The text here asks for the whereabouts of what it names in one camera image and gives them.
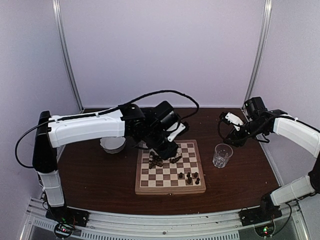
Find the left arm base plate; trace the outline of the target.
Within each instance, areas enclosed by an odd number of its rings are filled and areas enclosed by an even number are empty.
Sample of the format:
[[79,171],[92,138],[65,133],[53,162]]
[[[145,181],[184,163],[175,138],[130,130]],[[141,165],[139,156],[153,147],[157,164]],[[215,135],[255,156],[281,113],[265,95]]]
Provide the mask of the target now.
[[47,210],[45,217],[65,225],[86,227],[89,220],[89,212],[74,208],[67,208],[62,210]]

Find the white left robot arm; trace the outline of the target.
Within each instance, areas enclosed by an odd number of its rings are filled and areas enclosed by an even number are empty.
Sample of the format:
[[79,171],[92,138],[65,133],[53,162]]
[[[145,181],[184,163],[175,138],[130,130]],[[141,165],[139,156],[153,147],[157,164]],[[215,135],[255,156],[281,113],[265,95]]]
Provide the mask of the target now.
[[51,116],[44,111],[36,131],[32,166],[40,177],[53,215],[67,222],[72,211],[65,206],[56,148],[93,139],[131,137],[137,143],[145,142],[167,160],[176,155],[178,145],[174,139],[184,130],[182,118],[167,101],[151,108],[126,103],[105,111],[67,116]]

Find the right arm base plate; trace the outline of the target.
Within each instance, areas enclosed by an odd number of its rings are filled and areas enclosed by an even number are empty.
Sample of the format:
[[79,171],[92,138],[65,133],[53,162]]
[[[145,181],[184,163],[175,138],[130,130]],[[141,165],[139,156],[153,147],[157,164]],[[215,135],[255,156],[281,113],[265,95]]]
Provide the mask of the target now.
[[279,209],[265,213],[259,206],[254,208],[241,209],[238,212],[242,226],[256,225],[263,222],[280,218],[282,212]]

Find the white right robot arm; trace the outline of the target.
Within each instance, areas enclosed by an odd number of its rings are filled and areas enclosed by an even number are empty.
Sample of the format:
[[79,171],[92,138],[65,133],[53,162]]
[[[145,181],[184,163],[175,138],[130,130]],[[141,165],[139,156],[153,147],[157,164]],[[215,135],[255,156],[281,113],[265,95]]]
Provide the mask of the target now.
[[220,114],[220,123],[232,127],[223,142],[242,147],[255,139],[266,145],[271,135],[273,142],[264,146],[264,151],[282,174],[283,185],[262,196],[256,210],[258,219],[268,220],[284,203],[319,194],[320,131],[283,110],[267,109],[259,96],[245,101],[242,111],[244,119],[231,112]]

